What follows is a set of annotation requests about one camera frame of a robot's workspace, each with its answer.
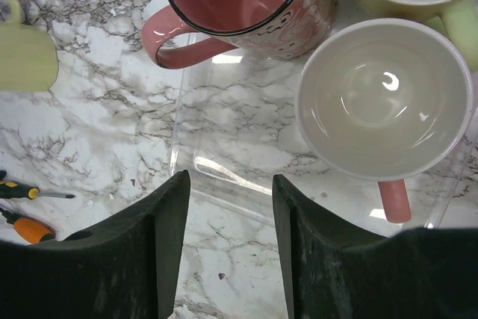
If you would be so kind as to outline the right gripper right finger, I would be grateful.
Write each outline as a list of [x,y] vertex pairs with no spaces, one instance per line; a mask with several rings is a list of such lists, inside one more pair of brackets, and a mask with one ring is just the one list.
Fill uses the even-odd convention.
[[290,318],[475,318],[477,231],[416,228],[386,238],[273,177]]

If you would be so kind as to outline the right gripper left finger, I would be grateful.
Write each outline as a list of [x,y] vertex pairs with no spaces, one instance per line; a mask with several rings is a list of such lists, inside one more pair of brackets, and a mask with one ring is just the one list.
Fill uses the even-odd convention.
[[1,243],[3,318],[168,318],[190,199],[181,171],[62,241]]

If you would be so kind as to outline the salmon pink mug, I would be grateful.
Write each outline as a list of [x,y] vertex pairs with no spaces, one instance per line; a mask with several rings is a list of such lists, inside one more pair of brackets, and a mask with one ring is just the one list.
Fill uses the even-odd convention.
[[449,154],[473,102],[471,72],[445,36],[381,18],[334,33],[311,54],[294,109],[312,152],[377,183],[386,219],[405,223],[412,217],[405,179]]

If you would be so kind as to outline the pink spectrum mug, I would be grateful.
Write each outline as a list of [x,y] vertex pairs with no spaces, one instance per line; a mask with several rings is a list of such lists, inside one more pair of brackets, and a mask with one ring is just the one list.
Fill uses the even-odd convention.
[[337,0],[168,0],[141,40],[165,69],[181,69],[236,48],[290,59],[316,48],[335,20]]

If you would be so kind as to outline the yellow-green faceted mug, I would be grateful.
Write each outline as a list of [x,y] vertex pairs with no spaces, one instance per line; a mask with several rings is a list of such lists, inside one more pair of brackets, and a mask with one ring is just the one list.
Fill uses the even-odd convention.
[[58,76],[58,56],[52,38],[23,23],[18,0],[5,0],[10,16],[1,22],[1,90],[44,92]]

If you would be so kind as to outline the clear plastic tray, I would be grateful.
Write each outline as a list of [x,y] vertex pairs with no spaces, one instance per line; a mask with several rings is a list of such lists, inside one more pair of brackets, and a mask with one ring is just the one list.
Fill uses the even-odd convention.
[[[188,170],[199,198],[267,224],[273,223],[272,178],[282,174],[338,216],[390,236],[403,224],[386,219],[378,184],[330,167],[300,134],[294,104],[311,54],[275,61],[234,50],[186,69],[170,169]],[[456,146],[435,166],[405,179],[409,226],[438,224],[475,138],[475,111],[474,95],[470,122]]]

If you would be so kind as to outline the orange handled screwdriver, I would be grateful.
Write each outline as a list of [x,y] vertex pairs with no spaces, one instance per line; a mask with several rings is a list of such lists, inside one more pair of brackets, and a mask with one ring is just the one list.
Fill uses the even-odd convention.
[[1,208],[1,215],[7,223],[13,226],[17,234],[30,244],[39,244],[56,238],[55,233],[49,227],[30,217],[24,217],[4,208]]

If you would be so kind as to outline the black handled screwdriver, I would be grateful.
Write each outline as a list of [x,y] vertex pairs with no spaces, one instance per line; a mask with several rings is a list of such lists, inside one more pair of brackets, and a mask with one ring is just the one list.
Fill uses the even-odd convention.
[[21,199],[29,200],[37,199],[39,197],[52,197],[61,199],[74,199],[75,195],[70,193],[55,193],[41,191],[38,187],[23,184],[13,180],[7,180],[7,172],[1,170],[1,193],[2,199]]

